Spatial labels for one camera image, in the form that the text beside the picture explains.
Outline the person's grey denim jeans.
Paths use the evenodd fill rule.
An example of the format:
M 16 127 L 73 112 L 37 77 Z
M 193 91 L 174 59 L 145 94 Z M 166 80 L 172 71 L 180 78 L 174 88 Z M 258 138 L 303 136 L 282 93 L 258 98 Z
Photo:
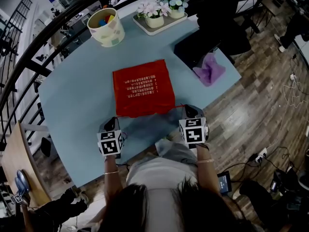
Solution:
M 183 143 L 161 139 L 155 143 L 155 147 L 162 158 L 189 165 L 197 164 L 197 156 Z

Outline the cream patterned round bucket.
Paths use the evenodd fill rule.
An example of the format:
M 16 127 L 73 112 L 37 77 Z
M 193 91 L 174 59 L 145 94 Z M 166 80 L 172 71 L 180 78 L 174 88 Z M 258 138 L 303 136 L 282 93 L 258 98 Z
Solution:
M 108 15 L 114 15 L 114 19 L 103 27 L 98 25 L 101 19 Z M 125 31 L 119 15 L 114 8 L 104 8 L 95 12 L 88 20 L 87 27 L 92 37 L 103 47 L 113 47 L 119 44 L 125 37 Z

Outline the black waste bin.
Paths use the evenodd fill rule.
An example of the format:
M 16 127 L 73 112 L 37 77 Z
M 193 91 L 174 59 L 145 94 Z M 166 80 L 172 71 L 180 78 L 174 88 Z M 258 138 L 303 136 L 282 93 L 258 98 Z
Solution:
M 51 138 L 43 137 L 41 140 L 41 146 L 40 146 L 41 152 L 46 156 L 50 157 L 51 155 Z

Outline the person's right forearm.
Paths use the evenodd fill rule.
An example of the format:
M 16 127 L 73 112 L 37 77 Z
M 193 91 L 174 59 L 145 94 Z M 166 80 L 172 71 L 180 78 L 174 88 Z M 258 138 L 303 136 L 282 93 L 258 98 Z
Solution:
M 214 167 L 214 159 L 206 145 L 196 145 L 197 148 L 197 179 L 199 185 L 211 190 L 214 193 L 220 193 L 219 180 Z

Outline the red drawstring bag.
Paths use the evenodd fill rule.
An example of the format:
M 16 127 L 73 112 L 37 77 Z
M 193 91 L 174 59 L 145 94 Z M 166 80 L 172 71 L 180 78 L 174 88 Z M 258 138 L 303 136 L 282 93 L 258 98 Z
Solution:
M 116 118 L 165 115 L 184 104 L 176 103 L 167 63 L 159 59 L 114 70 L 110 81 Z

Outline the white pot blue flowers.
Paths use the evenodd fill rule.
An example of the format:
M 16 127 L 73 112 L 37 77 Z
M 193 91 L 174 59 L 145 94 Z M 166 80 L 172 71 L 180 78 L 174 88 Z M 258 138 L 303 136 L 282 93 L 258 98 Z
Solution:
M 184 17 L 185 9 L 188 8 L 188 3 L 184 0 L 163 0 L 169 4 L 168 15 L 173 19 Z

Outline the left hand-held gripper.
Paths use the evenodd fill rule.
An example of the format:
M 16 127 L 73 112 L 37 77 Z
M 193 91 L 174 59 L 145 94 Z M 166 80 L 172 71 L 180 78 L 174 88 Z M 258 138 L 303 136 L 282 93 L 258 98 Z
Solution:
M 104 157 L 114 155 L 115 158 L 120 158 L 124 139 L 118 118 L 111 117 L 107 119 L 100 125 L 99 131 L 97 138 L 100 153 Z

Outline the black office chair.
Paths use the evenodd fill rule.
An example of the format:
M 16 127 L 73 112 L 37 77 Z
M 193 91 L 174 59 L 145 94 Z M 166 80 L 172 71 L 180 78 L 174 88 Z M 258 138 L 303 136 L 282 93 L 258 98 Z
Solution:
M 251 50 L 246 30 L 234 20 L 239 0 L 203 0 L 197 17 L 200 29 L 220 41 L 219 48 L 227 55 Z

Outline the black flat box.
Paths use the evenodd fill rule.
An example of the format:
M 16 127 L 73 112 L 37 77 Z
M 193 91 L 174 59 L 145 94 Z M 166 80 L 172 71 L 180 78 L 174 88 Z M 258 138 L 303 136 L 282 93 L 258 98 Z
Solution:
M 182 39 L 174 46 L 173 53 L 185 63 L 189 69 L 197 67 L 203 56 L 219 48 L 234 65 L 235 61 L 222 49 L 221 40 L 201 29 Z

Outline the black metal railing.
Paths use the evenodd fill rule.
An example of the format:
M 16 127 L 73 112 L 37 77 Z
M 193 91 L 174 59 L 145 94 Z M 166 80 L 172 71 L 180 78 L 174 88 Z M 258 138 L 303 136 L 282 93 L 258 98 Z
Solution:
M 7 130 L 12 133 L 12 119 L 16 119 L 15 113 L 17 108 L 19 107 L 21 101 L 23 100 L 24 96 L 36 80 L 39 75 L 47 77 L 51 70 L 47 69 L 47 65 L 52 62 L 52 60 L 59 54 L 69 43 L 75 40 L 78 36 L 80 36 L 83 32 L 86 31 L 87 26 L 83 29 L 78 31 L 75 35 L 71 36 L 68 40 L 66 40 L 63 44 L 57 47 L 57 49 L 43 62 L 42 65 L 34 62 L 32 58 L 34 55 L 39 51 L 39 49 L 70 19 L 72 19 L 78 12 L 81 12 L 83 9 L 87 8 L 89 5 L 97 2 L 99 0 L 78 0 L 69 8 L 67 8 L 64 12 L 60 13 L 55 19 L 49 23 L 41 33 L 32 41 L 32 43 L 27 47 L 23 55 L 20 57 L 19 61 L 15 65 L 13 71 L 9 75 L 4 87 L 0 89 L 0 122 L 1 122 L 1 129 L 2 134 L 0 137 L 0 151 L 4 151 L 7 145 L 6 139 L 6 132 Z M 137 0 L 126 0 L 124 2 L 119 2 L 115 6 L 116 9 L 121 9 Z M 17 82 L 18 78 L 22 74 L 23 70 L 27 68 L 34 72 L 33 77 L 27 83 L 26 87 L 22 90 L 21 95 L 19 96 L 16 102 L 13 102 L 13 109 L 9 112 L 9 96 L 12 94 L 15 89 L 15 83 Z M 3 119 L 2 119 L 2 112 L 3 109 L 7 107 L 7 124 L 3 127 Z

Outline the white pot pink flowers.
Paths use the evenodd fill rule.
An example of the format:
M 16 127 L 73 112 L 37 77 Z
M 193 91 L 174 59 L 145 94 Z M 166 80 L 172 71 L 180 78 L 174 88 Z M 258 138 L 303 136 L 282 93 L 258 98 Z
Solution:
M 144 18 L 146 25 L 155 29 L 164 25 L 164 17 L 168 16 L 170 11 L 167 1 L 142 1 L 137 8 L 137 17 Z

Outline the person's light grey shirt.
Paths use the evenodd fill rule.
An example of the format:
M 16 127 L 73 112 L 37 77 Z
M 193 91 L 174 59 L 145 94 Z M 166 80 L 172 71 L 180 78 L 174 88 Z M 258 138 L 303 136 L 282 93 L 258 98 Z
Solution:
M 196 166 L 161 157 L 137 162 L 130 168 L 126 183 L 145 185 L 147 189 L 145 232 L 184 232 L 176 194 L 186 179 L 197 182 Z

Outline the light wooden table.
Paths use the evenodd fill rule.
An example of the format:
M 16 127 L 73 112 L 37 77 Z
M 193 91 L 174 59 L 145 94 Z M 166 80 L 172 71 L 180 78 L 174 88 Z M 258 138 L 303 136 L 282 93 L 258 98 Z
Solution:
M 17 122 L 7 139 L 1 165 L 8 185 L 14 194 L 18 191 L 14 181 L 17 171 L 23 170 L 25 172 L 30 186 L 30 206 L 40 207 L 50 202 L 51 198 L 30 151 L 25 131 L 48 131 L 48 128 Z

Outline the person's left forearm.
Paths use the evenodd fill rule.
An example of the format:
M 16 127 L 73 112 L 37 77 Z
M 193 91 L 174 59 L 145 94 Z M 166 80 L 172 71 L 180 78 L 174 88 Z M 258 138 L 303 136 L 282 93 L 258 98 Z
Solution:
M 104 161 L 104 196 L 106 203 L 123 189 L 119 170 L 114 155 L 107 156 Z

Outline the white rectangular tray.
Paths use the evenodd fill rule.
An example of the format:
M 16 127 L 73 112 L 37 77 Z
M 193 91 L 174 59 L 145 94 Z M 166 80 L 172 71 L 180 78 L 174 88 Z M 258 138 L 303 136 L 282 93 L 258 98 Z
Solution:
M 187 13 L 184 13 L 184 17 L 179 19 L 173 19 L 170 16 L 161 16 L 158 18 L 138 18 L 137 15 L 133 16 L 133 22 L 141 28 L 147 35 L 154 36 L 176 24 L 183 22 L 187 19 Z

